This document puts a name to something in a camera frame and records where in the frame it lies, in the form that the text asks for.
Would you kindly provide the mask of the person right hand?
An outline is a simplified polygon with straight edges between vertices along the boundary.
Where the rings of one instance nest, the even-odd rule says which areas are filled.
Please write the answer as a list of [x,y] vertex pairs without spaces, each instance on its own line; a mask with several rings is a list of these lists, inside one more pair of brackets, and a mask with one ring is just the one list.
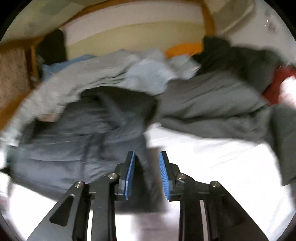
[[296,79],[294,76],[286,78],[280,84],[278,102],[295,108],[296,105]]

